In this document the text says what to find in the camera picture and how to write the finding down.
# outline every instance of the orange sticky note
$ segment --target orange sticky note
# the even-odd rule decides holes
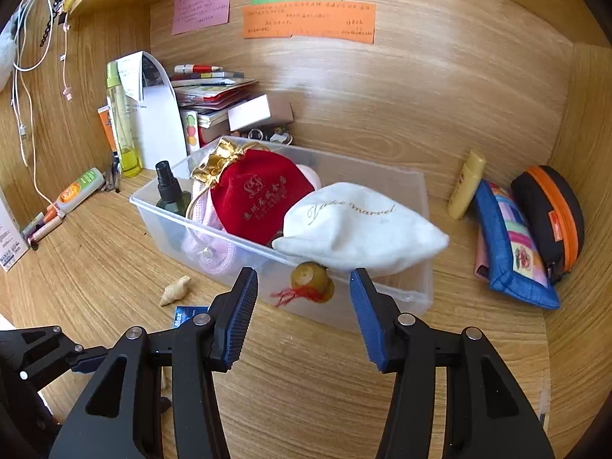
[[[243,7],[244,38],[321,36],[374,43],[374,3],[295,0]]]

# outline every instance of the marker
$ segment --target marker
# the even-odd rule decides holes
[[[61,223],[62,223],[61,216],[59,215],[55,216],[47,224],[45,224],[45,226],[40,228],[36,233],[34,233],[32,236],[28,238],[28,243],[30,244],[30,246],[33,246],[36,243],[40,242],[45,236],[51,233],[51,231],[57,228]]]
[[[47,213],[45,214],[45,216],[43,217],[43,222],[45,224],[50,223],[53,219],[55,219],[57,217],[57,208],[55,208],[52,205],[49,205],[47,207]]]
[[[222,71],[223,67],[217,67],[216,65],[194,65],[188,63],[186,65],[175,65],[175,74],[201,74],[204,72],[218,72]]]
[[[36,229],[38,227],[38,225],[44,224],[44,214],[42,212],[40,212],[34,219],[32,219],[32,222],[29,223],[24,230],[21,232],[23,234],[23,237],[25,239],[28,239],[30,236],[32,236],[35,232]]]

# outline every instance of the orange label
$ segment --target orange label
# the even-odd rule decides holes
[[[104,134],[106,134],[106,139],[108,140],[108,144],[111,145],[112,151],[117,151],[117,146],[114,143],[114,136],[112,135],[112,125],[111,125],[111,109],[105,109],[102,112],[98,111],[98,115],[100,116],[100,120],[102,121],[102,127],[104,128]]]
[[[550,225],[553,227],[553,236],[555,236],[555,242],[560,242],[563,239],[563,232],[561,231],[561,223],[559,217],[554,210],[549,212]]]
[[[78,195],[79,191],[81,191],[81,185],[74,182],[68,188],[63,190],[62,194],[59,196],[59,201],[62,203],[70,202],[75,196]]]
[[[320,36],[374,43],[376,5],[295,0],[243,7],[244,38]]]

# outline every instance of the white cable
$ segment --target white cable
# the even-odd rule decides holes
[[[42,55],[42,58],[39,60],[39,62],[32,67],[22,69],[21,67],[19,67],[19,65],[14,64],[15,68],[20,72],[30,72],[36,69],[45,60],[45,58],[47,57],[47,53],[49,52],[49,47],[51,45],[51,37],[53,36],[53,5],[51,5],[51,0],[47,0],[47,3],[49,5],[49,16],[51,18],[51,27],[49,28],[49,36],[47,37],[47,47],[45,48],[45,53]]]
[[[66,100],[72,100],[72,91],[66,84],[66,62],[68,62],[68,13],[66,12],[65,20],[63,22],[63,56],[62,56],[62,79],[63,79],[63,96]]]
[[[23,51],[25,49],[26,40],[28,37],[28,16],[30,10],[34,6],[36,0],[27,0],[25,6],[23,7],[23,12],[21,11],[21,7],[23,1],[19,5],[18,9],[18,17],[17,17],[17,32],[15,33],[15,48],[16,48],[16,60],[17,64],[20,63],[21,57],[23,55]],[[21,32],[21,25],[23,25],[23,44],[19,47],[19,39]],[[29,106],[30,106],[30,128],[34,124],[34,114],[33,114],[33,106],[32,106],[32,97],[30,96],[30,92],[25,82],[23,81],[23,75],[17,69],[13,70],[13,112],[15,113],[15,119],[17,121],[18,130],[19,130],[19,145],[21,150],[21,160],[23,160],[23,164],[28,167],[28,160],[26,158],[25,149],[23,146],[23,138],[25,137],[26,127],[23,123],[23,119],[21,118],[21,106],[19,103],[19,85],[17,82],[17,78],[21,79],[21,85],[26,90],[26,94],[28,95]]]
[[[36,179],[36,130],[34,129],[34,106],[32,103],[32,96],[30,95],[30,91],[28,90],[28,87],[26,86],[25,81],[23,80],[23,75],[20,75],[20,72],[29,72],[29,71],[33,71],[34,69],[36,69],[44,60],[45,57],[47,56],[47,52],[49,51],[49,47],[51,44],[51,37],[53,35],[53,7],[51,6],[51,0],[47,0],[47,4],[49,7],[49,16],[51,19],[51,27],[50,27],[50,32],[49,32],[49,36],[48,36],[48,41],[47,41],[47,48],[45,49],[45,53],[43,54],[41,60],[33,67],[30,68],[26,68],[23,69],[22,67],[20,67],[20,61],[23,55],[23,51],[25,49],[26,46],[26,38],[28,36],[28,25],[27,25],[27,21],[28,21],[28,15],[30,10],[32,9],[34,3],[36,0],[28,0],[26,2],[26,5],[24,7],[24,12],[21,12],[21,7],[23,4],[23,1],[20,3],[19,5],[19,16],[17,19],[17,31],[16,31],[16,35],[15,35],[15,42],[16,42],[16,62],[13,63],[15,70],[13,71],[13,111],[15,112],[15,117],[17,119],[17,123],[19,124],[19,127],[21,129],[21,126],[23,126],[23,122],[21,121],[21,109],[20,109],[20,105],[19,105],[19,88],[18,88],[18,82],[17,79],[19,77],[19,79],[21,79],[21,85],[23,86],[24,90],[26,91],[26,94],[28,96],[28,101],[29,101],[29,107],[30,107],[30,128],[32,130],[32,152],[33,152],[33,159],[34,159],[34,174],[33,174],[33,179],[34,179],[34,189],[36,190],[36,193],[38,193],[42,198],[44,198],[47,202],[49,202],[53,207],[56,207],[55,203],[52,202],[44,193],[42,193],[41,190],[39,190],[38,187],[38,183],[37,183],[37,179]],[[23,43],[21,44],[21,47],[19,47],[19,35],[21,32],[21,24],[23,24]],[[23,140],[21,138],[21,135],[19,136],[20,139],[20,145],[21,145],[21,157],[23,159],[23,163],[25,164],[25,166],[28,166],[26,157],[25,157],[25,153],[24,153],[24,148],[23,148]]]

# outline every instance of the box packaging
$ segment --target box packaging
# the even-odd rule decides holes
[[[13,267],[27,251],[28,244],[21,236],[17,220],[0,189],[0,264],[4,271]]]
[[[232,131],[293,122],[291,104],[277,94],[262,94],[232,107],[228,112]]]

